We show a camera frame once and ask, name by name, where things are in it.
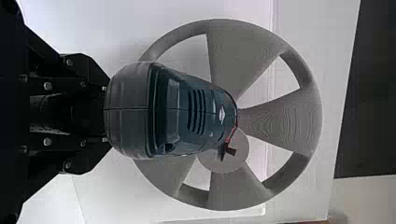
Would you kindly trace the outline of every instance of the black panel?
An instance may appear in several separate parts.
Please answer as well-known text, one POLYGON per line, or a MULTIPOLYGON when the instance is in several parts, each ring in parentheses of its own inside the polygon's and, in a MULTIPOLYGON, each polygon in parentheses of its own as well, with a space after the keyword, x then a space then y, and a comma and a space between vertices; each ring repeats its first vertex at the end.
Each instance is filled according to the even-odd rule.
POLYGON ((396 174, 389 12, 389 1, 361 1, 335 178, 396 174))

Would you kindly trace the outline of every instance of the white backdrop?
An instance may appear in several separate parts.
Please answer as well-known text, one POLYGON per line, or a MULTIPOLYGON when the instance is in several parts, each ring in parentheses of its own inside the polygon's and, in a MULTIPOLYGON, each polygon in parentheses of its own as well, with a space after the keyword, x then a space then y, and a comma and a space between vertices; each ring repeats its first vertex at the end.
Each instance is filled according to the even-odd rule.
MULTIPOLYGON (((359 0, 274 3, 270 0, 111 3, 23 0, 26 22, 38 35, 61 53, 82 52, 92 56, 110 76, 126 63, 136 61, 156 38, 189 21, 232 18, 274 28, 311 68, 321 92, 324 120, 314 159, 289 189, 265 205, 264 216, 230 218, 260 215, 263 213, 260 206, 219 213, 179 203, 152 187, 133 162, 112 150, 91 173, 73 178, 60 176, 40 190, 25 204, 20 223, 152 223, 206 217, 229 217, 218 223, 272 223, 325 218, 359 3, 359 0)), ((209 78, 202 36, 176 46, 163 56, 162 62, 209 78)), ((237 102, 239 106, 256 105, 297 88, 290 70, 281 61, 276 61, 265 75, 237 102)), ((267 173, 265 161, 270 175, 290 155, 253 138, 249 138, 249 143, 253 145, 251 150, 256 150, 253 154, 260 156, 250 156, 248 162, 262 178, 267 173)), ((191 172, 187 182, 207 188, 208 173, 199 164, 191 172)), ((215 223, 215 220, 189 223, 215 223)))

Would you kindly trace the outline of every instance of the ventilation slot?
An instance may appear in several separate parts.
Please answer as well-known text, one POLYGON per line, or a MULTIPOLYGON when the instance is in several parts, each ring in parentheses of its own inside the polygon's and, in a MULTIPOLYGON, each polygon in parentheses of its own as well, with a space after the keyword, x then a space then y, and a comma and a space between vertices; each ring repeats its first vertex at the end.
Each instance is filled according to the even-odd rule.
POLYGON ((202 129, 201 129, 201 132, 199 133, 200 135, 202 135, 202 134, 204 134, 204 130, 205 130, 205 120, 206 120, 206 98, 205 98, 205 92, 204 91, 200 91, 201 92, 201 94, 202 94, 202 110, 201 110, 201 113, 202 113, 202 117, 203 117, 203 119, 202 119, 202 123, 201 123, 201 126, 202 126, 202 129))
POLYGON ((196 128, 196 124, 197 124, 197 118, 198 118, 198 101, 197 101, 197 93, 196 93, 196 91, 192 92, 192 98, 194 100, 194 108, 192 110, 192 117, 193 117, 192 132, 195 133, 195 128, 196 128))
POLYGON ((205 130, 205 113, 206 113, 206 99, 205 92, 189 91, 189 112, 187 120, 187 128, 200 135, 204 134, 205 130))
POLYGON ((191 130, 191 116, 192 116, 192 99, 189 91, 189 115, 187 117, 187 129, 191 130))

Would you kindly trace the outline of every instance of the gray fan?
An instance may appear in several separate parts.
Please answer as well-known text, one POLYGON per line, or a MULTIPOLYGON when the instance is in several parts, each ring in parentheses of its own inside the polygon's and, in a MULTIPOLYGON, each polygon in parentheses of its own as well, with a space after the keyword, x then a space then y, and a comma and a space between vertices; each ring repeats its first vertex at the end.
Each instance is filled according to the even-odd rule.
MULTIPOLYGON (((248 208, 264 203, 286 189, 309 163, 318 145, 321 130, 322 112, 318 87, 302 57, 277 35, 243 21, 196 21, 176 28, 161 37, 143 54, 140 61, 141 63, 136 63, 133 66, 127 65, 121 69, 108 86, 107 94, 110 95, 106 99, 108 108, 105 108, 107 136, 116 149, 133 157, 144 176, 165 194, 183 203, 210 210, 229 211, 248 208), (164 69, 161 66, 149 67, 145 63, 157 61, 175 44, 196 35, 206 35, 207 37, 213 84, 209 88, 210 91, 226 90, 226 93, 231 95, 231 100, 223 97, 223 103, 236 101, 278 56, 289 66, 297 78, 300 89, 262 105, 239 109, 231 116, 229 112, 232 111, 230 109, 232 107, 227 107, 225 103, 222 104, 219 110, 221 124, 227 122, 224 120, 233 121, 235 119, 234 127, 238 127, 238 129, 226 133, 228 135, 227 138, 224 138, 226 144, 222 143, 221 147, 216 150, 198 150, 198 153, 184 153, 183 156, 178 154, 178 156, 172 157, 158 156, 150 158, 150 160, 140 160, 144 159, 145 153, 150 152, 148 150, 150 146, 147 143, 149 141, 139 142, 136 139, 147 139, 158 133, 156 136, 160 136, 160 140, 154 141, 158 145, 155 147, 157 151, 151 152, 157 153, 157 155, 172 154, 172 151, 175 150, 172 143, 177 142, 180 137, 177 134, 170 134, 175 130, 169 130, 168 126, 171 123, 176 123, 179 127, 179 122, 181 122, 173 118, 184 118, 183 116, 185 116, 187 122, 185 132, 196 132, 196 135, 199 136, 203 135, 204 130, 208 127, 208 116, 216 118, 218 115, 215 103, 213 103, 215 113, 205 115, 208 110, 207 105, 210 105, 207 102, 207 99, 210 98, 206 98, 210 93, 207 89, 188 91, 185 94, 188 98, 185 100, 187 102, 186 109, 181 108, 184 106, 181 103, 184 101, 180 101, 180 94, 184 91, 181 84, 176 83, 173 79, 166 79, 166 81, 163 79, 171 75, 178 79, 182 75, 172 69, 164 69), (130 76, 131 73, 140 74, 141 71, 144 71, 145 74, 159 75, 156 79, 130 76), (147 92, 148 87, 142 85, 133 89, 125 88, 125 81, 130 78, 134 78, 134 83, 141 81, 148 83, 148 86, 153 83, 165 83, 171 88, 163 91, 164 94, 157 93, 156 96, 161 98, 167 95, 177 99, 177 103, 172 103, 174 102, 172 101, 169 103, 170 105, 163 106, 169 113, 167 118, 162 118, 162 113, 157 113, 155 119, 148 119, 151 112, 142 114, 143 108, 160 107, 165 100, 158 100, 156 105, 150 105, 153 103, 149 99, 154 97, 150 93, 144 97, 136 97, 139 92, 147 92), (128 109, 132 105, 137 108, 134 112, 129 111, 134 115, 127 114, 126 111, 114 114, 116 111, 114 108, 128 109), (181 109, 176 112, 172 106, 181 109), (129 120, 125 122, 130 123, 120 122, 120 120, 128 118, 129 120), (159 123, 161 120, 164 120, 168 126, 163 127, 159 123), (147 128, 136 128, 151 126, 155 126, 156 129, 148 131, 147 128), (166 144, 162 144, 162 133, 159 130, 165 130, 164 132, 167 133, 163 137, 163 139, 167 139, 166 144), (246 135, 285 148, 292 151, 293 154, 280 170, 261 182, 246 163, 248 157, 246 135), (209 191, 183 183, 196 159, 212 172, 209 191)), ((183 78, 183 80, 189 79, 194 80, 194 83, 201 83, 192 77, 183 78)), ((156 89, 156 92, 161 92, 161 85, 156 89)), ((183 145, 184 148, 189 146, 192 145, 187 143, 183 145)))

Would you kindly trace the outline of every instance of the fan blade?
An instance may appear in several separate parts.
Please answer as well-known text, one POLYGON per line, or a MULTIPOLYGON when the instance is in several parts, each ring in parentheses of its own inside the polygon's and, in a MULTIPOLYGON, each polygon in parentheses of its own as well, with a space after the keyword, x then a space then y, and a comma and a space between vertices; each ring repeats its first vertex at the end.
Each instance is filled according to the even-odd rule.
POLYGON ((257 176, 244 163, 228 174, 212 173, 206 208, 212 210, 238 210, 265 202, 272 197, 257 176))
POLYGON ((321 103, 311 85, 274 101, 239 110, 245 134, 310 157, 318 145, 321 103))
POLYGON ((170 196, 176 196, 195 158, 196 156, 192 155, 134 162, 155 187, 170 196))
POLYGON ((235 101, 289 48, 277 35, 243 21, 213 22, 206 36, 212 82, 235 101))

